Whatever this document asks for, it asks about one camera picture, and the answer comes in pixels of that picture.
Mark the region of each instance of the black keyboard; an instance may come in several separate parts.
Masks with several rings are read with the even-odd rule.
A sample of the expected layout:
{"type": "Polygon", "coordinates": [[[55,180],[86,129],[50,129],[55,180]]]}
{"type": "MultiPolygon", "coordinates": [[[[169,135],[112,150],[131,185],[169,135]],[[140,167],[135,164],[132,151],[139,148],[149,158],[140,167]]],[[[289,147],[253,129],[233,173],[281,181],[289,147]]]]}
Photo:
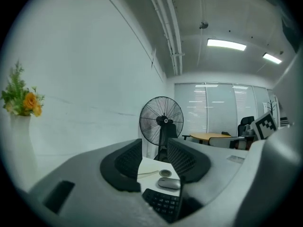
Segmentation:
{"type": "Polygon", "coordinates": [[[179,197],[156,192],[149,188],[145,190],[142,196],[168,223],[175,221],[178,214],[179,197]]]}

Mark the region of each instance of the flower vase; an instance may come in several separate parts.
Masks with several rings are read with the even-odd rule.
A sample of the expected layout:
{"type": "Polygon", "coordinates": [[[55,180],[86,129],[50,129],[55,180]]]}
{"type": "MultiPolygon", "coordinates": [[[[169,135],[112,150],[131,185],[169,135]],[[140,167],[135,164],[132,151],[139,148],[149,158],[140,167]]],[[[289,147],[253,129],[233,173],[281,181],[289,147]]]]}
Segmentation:
{"type": "Polygon", "coordinates": [[[10,114],[12,136],[13,181],[24,191],[28,191],[37,181],[37,162],[29,136],[31,116],[10,114]]]}

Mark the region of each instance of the white mouse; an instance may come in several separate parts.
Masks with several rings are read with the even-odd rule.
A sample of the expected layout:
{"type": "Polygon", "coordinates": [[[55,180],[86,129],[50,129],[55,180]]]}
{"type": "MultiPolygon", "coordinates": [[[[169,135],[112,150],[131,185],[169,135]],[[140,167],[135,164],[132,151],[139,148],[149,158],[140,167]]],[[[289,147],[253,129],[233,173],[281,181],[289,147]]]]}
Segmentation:
{"type": "Polygon", "coordinates": [[[172,189],[180,189],[180,180],[179,179],[172,179],[167,177],[161,177],[158,180],[158,185],[160,187],[172,188],[172,189]]]}

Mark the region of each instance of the table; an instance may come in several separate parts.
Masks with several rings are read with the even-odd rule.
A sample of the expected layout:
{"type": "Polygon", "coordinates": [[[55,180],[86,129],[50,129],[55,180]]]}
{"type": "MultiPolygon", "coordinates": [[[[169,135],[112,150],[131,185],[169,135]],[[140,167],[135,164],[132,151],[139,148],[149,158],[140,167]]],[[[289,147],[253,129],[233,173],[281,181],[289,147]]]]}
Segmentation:
{"type": "Polygon", "coordinates": [[[156,161],[153,159],[142,157],[142,161],[138,169],[138,178],[137,178],[137,182],[140,183],[141,185],[141,192],[144,193],[146,188],[149,188],[164,194],[179,196],[180,190],[164,188],[158,185],[158,180],[161,178],[161,176],[159,172],[156,173],[153,172],[160,170],[169,170],[172,173],[172,175],[169,178],[179,179],[175,169],[172,167],[170,163],[156,161]]]}
{"type": "Polygon", "coordinates": [[[216,134],[216,133],[191,133],[189,134],[191,137],[200,140],[200,144],[202,144],[202,141],[209,141],[209,138],[211,137],[221,137],[221,138],[229,138],[231,136],[225,135],[225,134],[216,134]]]}

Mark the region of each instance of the orange flower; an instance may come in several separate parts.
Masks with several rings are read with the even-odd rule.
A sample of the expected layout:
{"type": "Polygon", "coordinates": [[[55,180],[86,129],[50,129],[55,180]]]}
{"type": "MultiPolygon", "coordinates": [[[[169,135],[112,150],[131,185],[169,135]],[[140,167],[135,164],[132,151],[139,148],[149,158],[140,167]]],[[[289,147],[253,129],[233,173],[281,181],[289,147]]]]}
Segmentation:
{"type": "Polygon", "coordinates": [[[28,93],[23,101],[23,106],[28,109],[33,109],[34,107],[36,107],[36,104],[37,100],[35,94],[28,93]]]}
{"type": "Polygon", "coordinates": [[[39,116],[41,115],[41,113],[42,113],[41,105],[40,105],[40,104],[37,104],[37,105],[34,107],[33,111],[34,111],[34,115],[35,115],[36,117],[39,117],[39,116]]]}

